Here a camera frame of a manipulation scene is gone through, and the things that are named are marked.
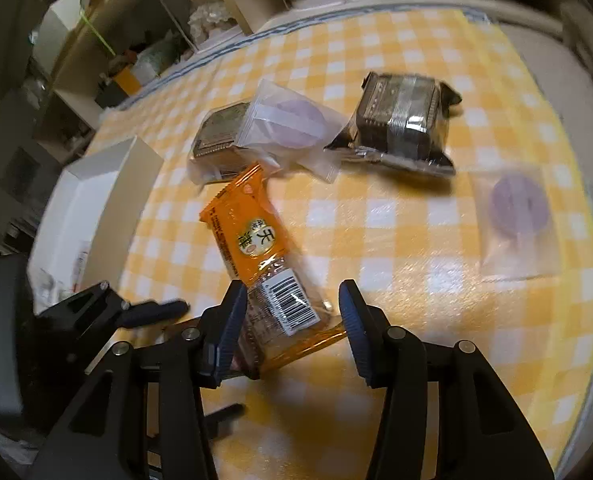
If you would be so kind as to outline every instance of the plastic packet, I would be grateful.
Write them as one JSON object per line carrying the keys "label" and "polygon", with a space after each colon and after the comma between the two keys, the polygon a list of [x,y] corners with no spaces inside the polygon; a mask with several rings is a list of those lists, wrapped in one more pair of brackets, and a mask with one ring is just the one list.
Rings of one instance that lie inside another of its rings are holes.
{"label": "plastic packet", "polygon": [[261,80],[234,144],[254,153],[264,167],[288,169],[295,162],[326,182],[333,182],[340,157],[324,147],[347,118],[293,90]]}
{"label": "plastic packet", "polygon": [[227,182],[241,173],[249,161],[234,146],[249,102],[211,110],[201,123],[188,158],[188,174],[197,186]]}
{"label": "plastic packet", "polygon": [[352,162],[454,176],[454,164],[443,149],[450,107],[460,102],[461,96],[443,81],[370,72],[352,120],[327,149]]}
{"label": "plastic packet", "polygon": [[470,174],[481,236],[481,274],[517,280],[556,274],[559,246],[540,170]]}
{"label": "plastic packet", "polygon": [[253,378],[342,338],[338,312],[304,271],[268,200],[259,164],[226,186],[206,208],[206,222],[228,272],[248,288],[237,361]]}

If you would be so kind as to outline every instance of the snack wrapper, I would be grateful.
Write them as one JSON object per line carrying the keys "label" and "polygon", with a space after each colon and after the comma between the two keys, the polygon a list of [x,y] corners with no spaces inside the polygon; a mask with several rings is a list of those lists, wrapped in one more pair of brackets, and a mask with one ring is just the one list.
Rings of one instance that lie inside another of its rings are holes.
{"label": "snack wrapper", "polygon": [[443,81],[370,72],[353,119],[326,148],[351,162],[454,176],[454,164],[443,149],[450,108],[460,102],[461,96]]}
{"label": "snack wrapper", "polygon": [[211,110],[198,129],[188,158],[190,180],[197,186],[209,182],[227,182],[241,173],[249,160],[234,146],[249,102],[240,102]]}
{"label": "snack wrapper", "polygon": [[264,170],[253,165],[200,214],[230,276],[248,288],[237,361],[252,378],[345,335],[339,313],[308,278],[263,180]]}

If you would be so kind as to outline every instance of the orange object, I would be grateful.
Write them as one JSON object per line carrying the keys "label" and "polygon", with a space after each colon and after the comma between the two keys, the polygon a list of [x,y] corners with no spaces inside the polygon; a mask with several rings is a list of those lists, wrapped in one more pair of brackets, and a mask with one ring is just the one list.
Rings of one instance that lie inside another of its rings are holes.
{"label": "orange object", "polygon": [[134,95],[142,88],[141,83],[139,83],[138,79],[134,77],[130,71],[129,66],[126,66],[112,79],[116,81],[116,84],[118,84],[122,88],[123,92],[128,95]]}
{"label": "orange object", "polygon": [[255,164],[201,211],[231,277],[248,288],[248,310],[237,355],[250,376],[281,367],[344,336],[308,279]]}
{"label": "orange object", "polygon": [[286,254],[288,235],[274,213],[257,164],[225,187],[199,219],[210,224],[225,264],[234,277],[252,285],[268,260]]}

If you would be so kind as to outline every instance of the screw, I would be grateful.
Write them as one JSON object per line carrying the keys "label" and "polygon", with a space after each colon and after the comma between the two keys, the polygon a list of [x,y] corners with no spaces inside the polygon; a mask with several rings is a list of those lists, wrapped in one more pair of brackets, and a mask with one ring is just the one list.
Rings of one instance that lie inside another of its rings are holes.
{"label": "screw", "polygon": [[127,341],[119,341],[112,345],[112,353],[114,355],[123,355],[130,349],[130,344]]}
{"label": "screw", "polygon": [[476,345],[467,339],[459,341],[458,348],[461,352],[465,352],[466,354],[473,354],[476,351]]}
{"label": "screw", "polygon": [[391,326],[387,329],[387,335],[391,339],[403,339],[405,337],[405,329],[400,326]]}
{"label": "screw", "polygon": [[198,328],[191,326],[190,328],[183,330],[180,335],[183,337],[183,339],[185,339],[185,341],[193,341],[201,335],[201,331]]}

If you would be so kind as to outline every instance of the table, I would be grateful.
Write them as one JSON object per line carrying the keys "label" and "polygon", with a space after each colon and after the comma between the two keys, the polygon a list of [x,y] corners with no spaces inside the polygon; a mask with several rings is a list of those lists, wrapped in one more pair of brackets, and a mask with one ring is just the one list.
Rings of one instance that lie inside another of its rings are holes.
{"label": "table", "polygon": [[[556,114],[500,29],[460,10],[359,14],[293,29],[187,66],[106,115],[92,152],[137,134],[165,161],[119,292],[131,301],[180,296],[194,317],[227,288],[211,232],[198,221],[221,186],[198,192],[186,176],[209,110],[249,98],[261,78],[348,116],[369,70],[445,79],[463,94],[447,142],[459,171],[448,192],[343,167],[332,185],[307,173],[270,179],[270,199],[329,300],[354,278],[369,303],[420,338],[473,340],[556,465],[593,371],[593,216]],[[485,282],[468,171],[513,162],[542,169],[561,273]],[[365,387],[344,340],[263,381],[228,381],[204,399],[208,411],[230,402],[248,407],[236,432],[214,447],[221,478],[358,479],[383,392]],[[429,456],[435,447],[429,432]],[[424,477],[431,476],[428,461]]]}

